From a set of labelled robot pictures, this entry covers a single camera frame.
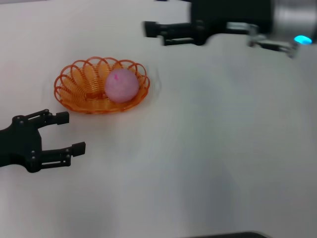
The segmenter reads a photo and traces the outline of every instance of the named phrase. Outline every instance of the pink ball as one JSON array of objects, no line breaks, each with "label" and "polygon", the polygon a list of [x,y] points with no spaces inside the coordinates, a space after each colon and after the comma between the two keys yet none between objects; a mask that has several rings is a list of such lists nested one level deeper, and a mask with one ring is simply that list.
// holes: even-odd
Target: pink ball
[{"label": "pink ball", "polygon": [[138,91],[139,81],[135,74],[128,69],[115,69],[106,79],[106,95],[115,103],[126,103],[132,100]]}]

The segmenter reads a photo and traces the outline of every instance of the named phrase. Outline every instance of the wire basket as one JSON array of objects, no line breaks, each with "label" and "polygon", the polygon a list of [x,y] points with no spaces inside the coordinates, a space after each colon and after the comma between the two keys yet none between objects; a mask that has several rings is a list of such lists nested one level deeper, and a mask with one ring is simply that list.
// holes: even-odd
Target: wire basket
[{"label": "wire basket", "polygon": [[[105,81],[115,69],[132,71],[139,81],[138,94],[127,103],[114,103],[105,93]],[[65,67],[55,80],[55,98],[71,111],[86,114],[124,112],[134,108],[147,96],[150,79],[145,68],[131,60],[91,57]]]}]

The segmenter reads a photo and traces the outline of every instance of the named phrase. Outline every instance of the white surface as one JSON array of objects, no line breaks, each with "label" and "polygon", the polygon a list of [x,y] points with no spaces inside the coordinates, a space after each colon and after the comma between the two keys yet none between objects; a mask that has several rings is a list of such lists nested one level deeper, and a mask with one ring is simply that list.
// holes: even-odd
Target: white surface
[{"label": "white surface", "polygon": [[50,0],[0,6],[0,127],[45,108],[60,70],[90,56],[132,59],[152,88],[135,110],[71,113],[44,149],[85,141],[69,168],[0,169],[6,238],[177,238],[254,230],[316,236],[314,47],[296,60],[217,36],[163,47],[143,20],[187,19],[187,3]]}]

